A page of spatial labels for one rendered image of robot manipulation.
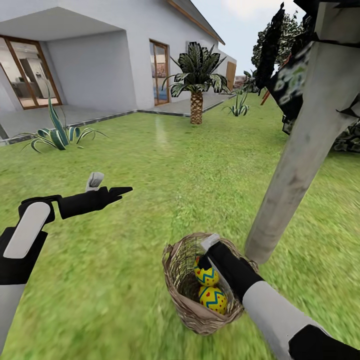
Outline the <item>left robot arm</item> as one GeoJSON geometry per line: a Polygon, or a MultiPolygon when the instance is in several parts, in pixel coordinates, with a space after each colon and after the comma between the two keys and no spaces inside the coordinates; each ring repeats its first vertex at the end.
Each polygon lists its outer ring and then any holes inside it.
{"type": "Polygon", "coordinates": [[[0,356],[25,286],[48,236],[42,229],[55,220],[52,202],[57,201],[60,216],[66,219],[102,210],[122,199],[120,195],[133,190],[127,186],[112,187],[109,191],[102,186],[99,190],[104,175],[99,171],[92,172],[85,193],[23,200],[18,207],[20,219],[16,227],[6,227],[0,236],[0,356]]]}

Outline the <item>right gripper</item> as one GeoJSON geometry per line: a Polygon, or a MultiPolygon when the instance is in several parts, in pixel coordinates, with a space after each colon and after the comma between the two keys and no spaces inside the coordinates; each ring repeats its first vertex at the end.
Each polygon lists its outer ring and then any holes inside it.
{"type": "Polygon", "coordinates": [[[209,253],[204,253],[202,256],[200,256],[200,259],[198,260],[197,266],[200,270],[204,269],[207,271],[212,267],[210,261],[209,261],[209,253]]]}

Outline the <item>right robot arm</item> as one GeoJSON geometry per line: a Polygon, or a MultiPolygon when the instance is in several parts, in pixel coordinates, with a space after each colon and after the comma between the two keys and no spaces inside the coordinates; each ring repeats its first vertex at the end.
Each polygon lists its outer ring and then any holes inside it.
{"type": "Polygon", "coordinates": [[[218,234],[212,234],[199,243],[204,254],[197,266],[205,271],[215,269],[237,295],[277,360],[360,360],[360,350],[335,340],[219,239],[218,234]]]}

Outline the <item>easter egg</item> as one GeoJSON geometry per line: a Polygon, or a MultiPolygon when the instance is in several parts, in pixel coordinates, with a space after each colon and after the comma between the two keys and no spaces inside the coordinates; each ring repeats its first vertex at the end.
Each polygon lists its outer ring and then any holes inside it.
{"type": "Polygon", "coordinates": [[[201,305],[206,306],[210,310],[214,310],[217,313],[224,315],[224,312],[229,311],[228,300],[225,296],[228,293],[222,292],[222,290],[217,286],[202,286],[196,285],[194,288],[197,291],[198,302],[201,305]]]}
{"type": "Polygon", "coordinates": [[[211,267],[208,270],[199,269],[197,263],[201,256],[197,256],[192,262],[192,271],[194,271],[194,279],[198,282],[199,285],[211,287],[217,287],[217,284],[222,280],[216,270],[211,267]]]}

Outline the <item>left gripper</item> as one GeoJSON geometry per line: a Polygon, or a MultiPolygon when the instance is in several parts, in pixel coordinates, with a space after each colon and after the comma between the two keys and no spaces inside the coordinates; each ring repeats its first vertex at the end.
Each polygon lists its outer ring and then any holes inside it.
{"type": "Polygon", "coordinates": [[[76,194],[78,201],[79,214],[85,214],[104,209],[108,204],[122,199],[122,194],[132,191],[132,187],[112,187],[109,191],[106,186],[100,190],[76,194]]]}

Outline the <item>wicker basket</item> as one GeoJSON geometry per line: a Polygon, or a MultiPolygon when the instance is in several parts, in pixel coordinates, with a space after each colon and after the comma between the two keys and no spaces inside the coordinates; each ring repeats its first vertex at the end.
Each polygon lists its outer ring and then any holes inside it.
{"type": "MultiPolygon", "coordinates": [[[[222,292],[228,293],[227,304],[229,304],[228,312],[224,312],[224,315],[215,312],[214,310],[208,309],[206,306],[201,305],[198,301],[198,297],[193,298],[193,294],[188,290],[185,295],[183,290],[184,282],[194,276],[194,271],[189,271],[187,268],[184,270],[184,275],[181,273],[180,263],[184,260],[178,256],[180,248],[184,250],[187,248],[187,241],[193,240],[194,238],[209,238],[212,233],[205,232],[193,232],[192,234],[185,235],[180,241],[177,241],[174,245],[167,244],[163,249],[162,265],[165,273],[165,282],[168,291],[170,292],[171,299],[174,302],[180,321],[192,330],[194,333],[201,336],[209,336],[213,332],[217,331],[221,327],[240,319],[245,308],[239,301],[238,296],[230,291],[229,288],[221,284],[219,287],[222,292]],[[166,254],[169,253],[167,261],[165,261],[166,254]]],[[[219,238],[220,243],[224,242],[239,258],[241,253],[236,246],[226,238],[219,238]]],[[[256,261],[248,260],[250,265],[253,266],[254,271],[259,276],[259,266],[256,261]]]]}

